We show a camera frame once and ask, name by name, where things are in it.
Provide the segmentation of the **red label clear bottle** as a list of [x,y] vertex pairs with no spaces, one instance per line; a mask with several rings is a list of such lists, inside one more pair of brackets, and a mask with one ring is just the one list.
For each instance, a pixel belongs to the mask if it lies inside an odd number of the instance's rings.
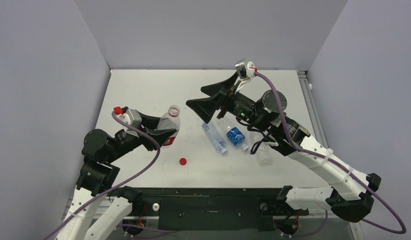
[[160,118],[156,130],[176,129],[176,132],[166,140],[166,142],[161,146],[162,148],[168,148],[174,143],[180,127],[180,107],[177,105],[171,105],[167,113]]

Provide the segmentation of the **clear bottle white cap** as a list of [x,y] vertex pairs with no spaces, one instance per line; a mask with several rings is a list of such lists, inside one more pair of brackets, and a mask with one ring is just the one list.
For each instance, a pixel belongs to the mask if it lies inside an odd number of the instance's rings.
[[221,155],[225,155],[228,151],[227,143],[220,134],[219,130],[216,128],[216,126],[212,122],[204,122],[202,123],[201,127],[207,135],[208,139],[210,140],[211,144],[215,148],[215,150],[219,152]]

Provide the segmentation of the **red bottle cap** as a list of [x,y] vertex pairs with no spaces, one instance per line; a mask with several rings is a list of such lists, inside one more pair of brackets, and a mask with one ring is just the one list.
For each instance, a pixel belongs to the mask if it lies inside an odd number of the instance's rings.
[[181,158],[181,159],[179,160],[179,163],[180,163],[180,165],[184,166],[184,165],[187,164],[187,159],[186,159],[186,158]]

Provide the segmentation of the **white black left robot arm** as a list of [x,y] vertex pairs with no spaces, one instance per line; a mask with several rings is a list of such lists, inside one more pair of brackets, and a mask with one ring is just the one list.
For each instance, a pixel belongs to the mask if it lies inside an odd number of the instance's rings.
[[159,117],[136,109],[115,107],[111,116],[122,126],[114,136],[102,129],[88,132],[83,141],[83,165],[73,199],[62,224],[49,234],[57,240],[105,240],[128,214],[143,208],[142,193],[126,184],[114,185],[120,168],[112,163],[139,146],[159,155],[161,147],[177,133],[171,124],[158,129]]

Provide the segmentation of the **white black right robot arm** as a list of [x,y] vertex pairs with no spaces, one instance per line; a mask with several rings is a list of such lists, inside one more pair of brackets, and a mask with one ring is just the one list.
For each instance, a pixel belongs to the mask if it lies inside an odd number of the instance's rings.
[[321,188],[283,187],[275,200],[279,212],[316,209],[331,211],[352,223],[364,220],[373,208],[381,177],[343,162],[305,127],[289,118],[284,96],[273,85],[254,101],[238,92],[243,82],[240,74],[235,73],[224,81],[203,86],[200,90],[206,97],[190,99],[186,105],[206,123],[213,116],[221,119],[232,114],[244,121],[249,131],[262,134],[273,150],[306,166],[327,182],[327,187]]

